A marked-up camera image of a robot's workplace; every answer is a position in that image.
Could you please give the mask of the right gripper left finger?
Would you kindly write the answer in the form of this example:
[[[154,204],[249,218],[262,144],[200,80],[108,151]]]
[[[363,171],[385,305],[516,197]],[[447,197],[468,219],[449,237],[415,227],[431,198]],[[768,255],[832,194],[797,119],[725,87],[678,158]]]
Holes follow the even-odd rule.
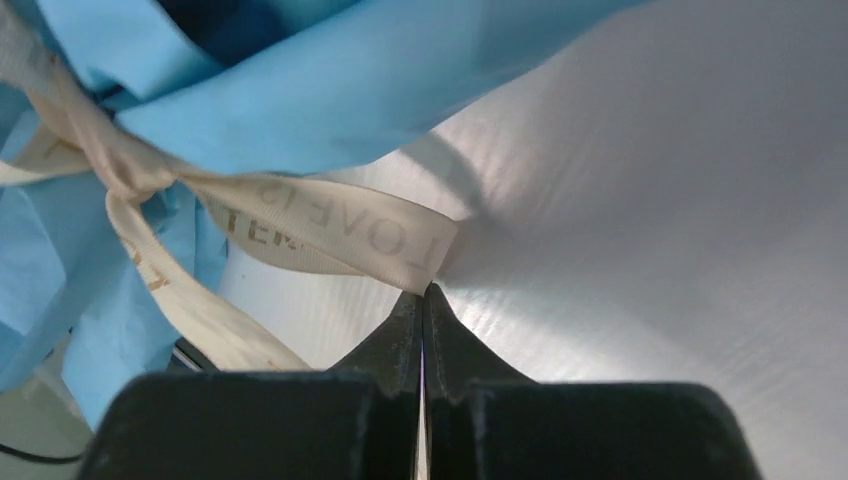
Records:
[[[81,479],[412,479],[421,298],[324,371],[140,377],[115,398]]]

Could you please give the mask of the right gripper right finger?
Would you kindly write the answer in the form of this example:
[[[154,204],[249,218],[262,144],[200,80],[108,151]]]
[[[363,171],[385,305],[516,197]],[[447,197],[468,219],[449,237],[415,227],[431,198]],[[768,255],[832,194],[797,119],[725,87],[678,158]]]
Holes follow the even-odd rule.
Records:
[[[433,479],[758,479],[729,406],[687,382],[530,379],[458,319],[422,299]]]

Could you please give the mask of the cream lace ribbon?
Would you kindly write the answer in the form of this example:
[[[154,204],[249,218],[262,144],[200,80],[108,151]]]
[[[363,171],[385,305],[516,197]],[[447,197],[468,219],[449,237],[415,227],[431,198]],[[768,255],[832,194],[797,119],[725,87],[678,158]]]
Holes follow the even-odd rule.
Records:
[[[158,307],[220,369],[287,371],[304,362],[176,261],[140,210],[155,193],[184,184],[229,240],[264,264],[370,277],[417,295],[457,234],[449,217],[380,191],[276,174],[214,175],[161,152],[116,127],[8,3],[1,6],[1,78],[27,95],[41,120],[2,165],[2,184],[94,172],[107,190],[110,223]]]

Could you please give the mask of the blue wrapping paper sheet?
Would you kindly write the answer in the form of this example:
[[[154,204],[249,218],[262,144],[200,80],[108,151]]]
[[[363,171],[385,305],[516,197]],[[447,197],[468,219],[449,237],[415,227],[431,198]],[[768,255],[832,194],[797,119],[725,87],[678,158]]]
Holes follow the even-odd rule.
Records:
[[[625,1],[3,3],[127,134],[214,175],[316,180],[414,142],[628,8]],[[1,78],[1,167],[40,123],[27,95]],[[67,340],[62,378],[91,426],[127,383],[163,370],[185,338],[117,237],[106,193],[92,171],[1,182],[1,387],[25,384]],[[198,197],[174,183],[140,210],[185,271],[216,294],[227,250],[237,245]]]

